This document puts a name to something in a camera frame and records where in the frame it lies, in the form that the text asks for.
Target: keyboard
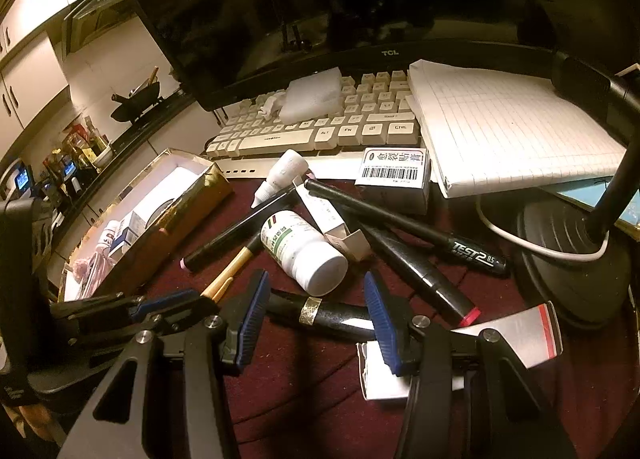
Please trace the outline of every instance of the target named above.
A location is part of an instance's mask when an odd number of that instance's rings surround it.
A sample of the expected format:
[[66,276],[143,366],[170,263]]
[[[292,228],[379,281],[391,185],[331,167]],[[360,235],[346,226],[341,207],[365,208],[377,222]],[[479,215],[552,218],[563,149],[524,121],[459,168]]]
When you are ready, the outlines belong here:
[[[365,147],[420,146],[404,70],[363,74],[358,80],[344,76],[340,112],[291,125],[277,116],[258,116],[274,93],[224,107],[228,119],[206,152],[227,177],[264,178],[273,162],[292,149],[309,161],[319,179],[355,179]],[[219,116],[225,117],[222,111]]]

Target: cabinet handle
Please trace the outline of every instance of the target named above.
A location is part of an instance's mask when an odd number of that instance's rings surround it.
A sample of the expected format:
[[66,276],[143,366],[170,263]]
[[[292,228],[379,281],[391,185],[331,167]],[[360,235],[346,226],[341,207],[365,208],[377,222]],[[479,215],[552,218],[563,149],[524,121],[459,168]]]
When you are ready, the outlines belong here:
[[2,93],[2,103],[4,103],[4,108],[6,109],[6,113],[11,118],[11,109],[9,109],[9,104],[6,102],[6,97],[4,93]]
[[9,94],[14,99],[15,108],[17,109],[18,107],[20,107],[18,100],[15,99],[14,88],[12,88],[11,86],[9,86]]

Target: white cable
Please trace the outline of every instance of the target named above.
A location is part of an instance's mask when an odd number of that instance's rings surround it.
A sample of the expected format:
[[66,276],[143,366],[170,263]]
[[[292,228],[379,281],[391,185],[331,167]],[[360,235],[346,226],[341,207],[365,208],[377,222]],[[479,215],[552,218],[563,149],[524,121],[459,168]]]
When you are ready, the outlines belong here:
[[544,246],[538,246],[537,244],[530,243],[529,241],[526,241],[524,239],[520,239],[519,237],[516,237],[516,235],[513,235],[513,233],[509,233],[502,228],[498,228],[489,219],[487,219],[482,212],[482,209],[480,208],[480,196],[476,197],[476,212],[478,212],[478,216],[480,217],[480,220],[484,223],[484,225],[493,233],[500,235],[500,237],[502,237],[503,239],[507,239],[508,241],[517,244],[518,246],[522,246],[529,251],[533,251],[534,253],[539,253],[540,255],[544,255],[545,257],[551,257],[552,259],[558,259],[560,261],[597,261],[599,258],[601,258],[601,256],[604,255],[604,252],[607,250],[607,244],[609,243],[609,232],[607,232],[604,236],[602,246],[595,253],[564,253],[563,251],[555,251],[554,249],[545,248]]

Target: gold band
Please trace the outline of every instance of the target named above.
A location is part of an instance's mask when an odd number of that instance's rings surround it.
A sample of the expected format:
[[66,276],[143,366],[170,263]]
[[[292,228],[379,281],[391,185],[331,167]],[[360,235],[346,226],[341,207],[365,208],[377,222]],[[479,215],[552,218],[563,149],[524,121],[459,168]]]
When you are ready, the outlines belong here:
[[318,308],[322,302],[321,298],[310,296],[306,299],[305,305],[302,306],[300,311],[300,318],[298,319],[300,324],[313,325],[316,315],[318,314]]

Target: small white bottle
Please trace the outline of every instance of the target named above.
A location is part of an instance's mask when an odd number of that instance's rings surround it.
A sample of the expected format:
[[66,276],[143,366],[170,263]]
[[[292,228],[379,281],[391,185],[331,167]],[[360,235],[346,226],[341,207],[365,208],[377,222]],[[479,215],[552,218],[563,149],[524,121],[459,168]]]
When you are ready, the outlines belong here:
[[289,186],[297,176],[302,176],[307,170],[309,170],[309,165],[305,158],[295,150],[287,150],[271,167],[267,179],[262,181],[258,190],[255,191],[254,203],[251,208],[267,201],[268,198]]
[[260,238],[286,274],[311,296],[333,291],[347,273],[345,256],[295,212],[273,214],[263,224]]

